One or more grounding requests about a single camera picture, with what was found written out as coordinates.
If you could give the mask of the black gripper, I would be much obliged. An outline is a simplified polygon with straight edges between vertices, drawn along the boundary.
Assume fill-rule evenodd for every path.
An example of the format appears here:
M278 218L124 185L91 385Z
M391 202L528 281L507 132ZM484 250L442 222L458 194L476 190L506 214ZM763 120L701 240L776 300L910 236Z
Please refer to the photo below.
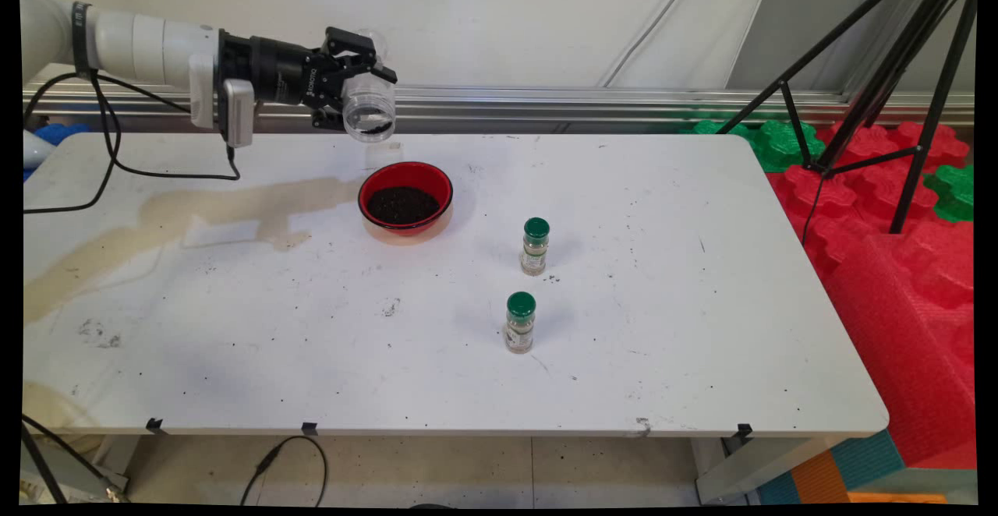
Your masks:
M348 79L370 73L396 85L397 73L384 64L384 42L378 34L359 34L338 28L325 30L319 48L286 41L239 37L218 30L218 105L227 110L225 80L246 80L254 100L311 108L315 129L345 132L342 99L334 94Z

